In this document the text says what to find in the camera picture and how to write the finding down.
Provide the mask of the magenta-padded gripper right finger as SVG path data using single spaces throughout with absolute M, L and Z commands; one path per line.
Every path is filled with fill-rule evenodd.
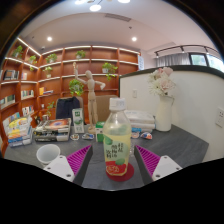
M 134 155 L 145 185 L 182 169 L 168 155 L 158 156 L 141 146 L 134 146 Z

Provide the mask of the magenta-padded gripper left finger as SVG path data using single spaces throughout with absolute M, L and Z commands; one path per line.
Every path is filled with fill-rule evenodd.
M 69 156 L 58 156 L 44 170 L 81 186 L 92 155 L 93 148 L 88 145 Z

